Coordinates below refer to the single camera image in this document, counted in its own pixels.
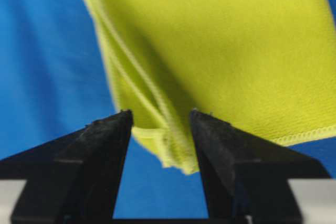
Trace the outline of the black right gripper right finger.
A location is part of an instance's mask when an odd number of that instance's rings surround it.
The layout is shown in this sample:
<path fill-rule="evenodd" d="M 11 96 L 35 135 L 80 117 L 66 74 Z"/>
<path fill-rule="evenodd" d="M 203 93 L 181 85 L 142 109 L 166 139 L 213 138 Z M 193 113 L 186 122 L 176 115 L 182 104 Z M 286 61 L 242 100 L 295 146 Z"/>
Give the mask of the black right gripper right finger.
<path fill-rule="evenodd" d="M 209 217 L 230 223 L 331 223 L 332 178 L 315 158 L 190 112 Z"/>

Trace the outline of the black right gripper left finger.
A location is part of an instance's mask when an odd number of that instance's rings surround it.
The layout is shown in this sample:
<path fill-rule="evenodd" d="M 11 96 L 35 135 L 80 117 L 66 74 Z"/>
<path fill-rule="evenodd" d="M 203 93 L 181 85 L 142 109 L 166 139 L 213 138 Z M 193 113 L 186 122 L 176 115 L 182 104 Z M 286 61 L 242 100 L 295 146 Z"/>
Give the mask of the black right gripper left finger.
<path fill-rule="evenodd" d="M 112 223 L 132 112 L 1 160 L 1 223 Z"/>

